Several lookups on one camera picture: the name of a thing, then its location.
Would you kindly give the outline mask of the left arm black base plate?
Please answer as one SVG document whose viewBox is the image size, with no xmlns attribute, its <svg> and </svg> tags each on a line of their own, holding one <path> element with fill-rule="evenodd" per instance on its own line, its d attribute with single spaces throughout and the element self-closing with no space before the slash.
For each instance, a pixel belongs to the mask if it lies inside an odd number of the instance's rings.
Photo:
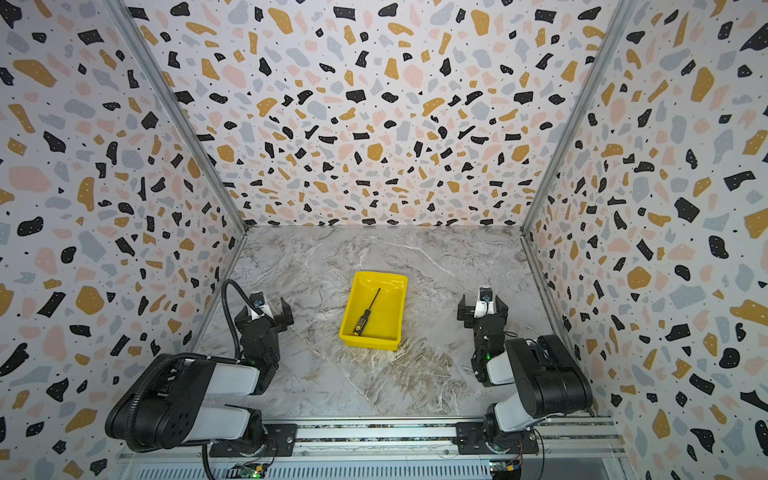
<svg viewBox="0 0 768 480">
<path fill-rule="evenodd" d="M 297 440 L 295 423 L 267 423 L 237 440 L 221 440 L 209 448 L 212 458 L 270 459 L 291 457 Z"/>
</svg>

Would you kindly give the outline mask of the black screwdriver yellow tip handle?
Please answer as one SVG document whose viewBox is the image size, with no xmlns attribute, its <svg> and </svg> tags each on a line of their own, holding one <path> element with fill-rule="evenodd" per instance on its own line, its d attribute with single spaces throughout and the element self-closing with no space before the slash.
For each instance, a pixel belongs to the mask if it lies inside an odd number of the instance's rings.
<svg viewBox="0 0 768 480">
<path fill-rule="evenodd" d="M 367 325 L 367 323 L 369 321 L 369 318 L 371 316 L 371 309 L 373 308 L 373 306 L 375 304 L 375 301 L 376 301 L 376 299 L 377 299 L 377 297 L 378 297 L 380 292 L 381 292 L 381 289 L 378 289 L 376 291 L 376 293 L 375 293 L 375 295 L 374 295 L 374 297 L 373 297 L 369 307 L 364 310 L 364 312 L 362 313 L 362 315 L 358 319 L 357 323 L 355 324 L 355 327 L 354 327 L 354 330 L 353 330 L 353 334 L 355 336 L 361 336 L 363 334 L 363 332 L 365 330 L 365 327 L 366 327 L 366 325 Z"/>
</svg>

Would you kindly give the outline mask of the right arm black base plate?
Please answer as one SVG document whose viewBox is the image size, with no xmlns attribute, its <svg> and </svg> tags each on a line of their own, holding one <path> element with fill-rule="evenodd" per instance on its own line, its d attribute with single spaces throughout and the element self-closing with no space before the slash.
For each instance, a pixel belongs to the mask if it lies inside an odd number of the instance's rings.
<svg viewBox="0 0 768 480">
<path fill-rule="evenodd" d="M 537 454 L 537 436 L 530 430 L 503 432 L 488 422 L 458 422 L 452 443 L 460 455 Z"/>
</svg>

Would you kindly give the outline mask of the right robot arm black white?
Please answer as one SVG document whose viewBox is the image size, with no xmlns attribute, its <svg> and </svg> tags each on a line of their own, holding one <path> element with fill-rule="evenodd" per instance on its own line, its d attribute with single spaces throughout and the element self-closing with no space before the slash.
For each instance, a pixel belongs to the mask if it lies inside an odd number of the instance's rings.
<svg viewBox="0 0 768 480">
<path fill-rule="evenodd" d="M 561 339 L 525 339 L 506 330 L 509 307 L 489 287 L 470 305 L 462 299 L 457 320 L 473 333 L 471 368 L 485 387 L 515 387 L 507 399 L 489 406 L 483 421 L 457 427 L 457 444 L 507 452 L 534 437 L 533 428 L 553 416 L 588 410 L 593 393 L 586 376 Z"/>
</svg>

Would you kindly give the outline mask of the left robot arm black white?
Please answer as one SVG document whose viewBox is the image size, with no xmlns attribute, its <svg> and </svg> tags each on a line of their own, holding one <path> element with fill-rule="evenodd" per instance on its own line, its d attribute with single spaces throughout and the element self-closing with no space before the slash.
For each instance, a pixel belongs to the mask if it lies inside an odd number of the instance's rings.
<svg viewBox="0 0 768 480">
<path fill-rule="evenodd" d="M 262 395 L 279 368 L 279 334 L 294 323 L 291 307 L 281 300 L 281 311 L 273 314 L 260 294 L 250 300 L 257 309 L 244 307 L 233 320 L 238 358 L 158 355 L 108 414 L 106 435 L 135 453 L 215 441 L 240 455 L 266 447 L 268 432 L 259 410 L 205 404 L 213 396 Z"/>
</svg>

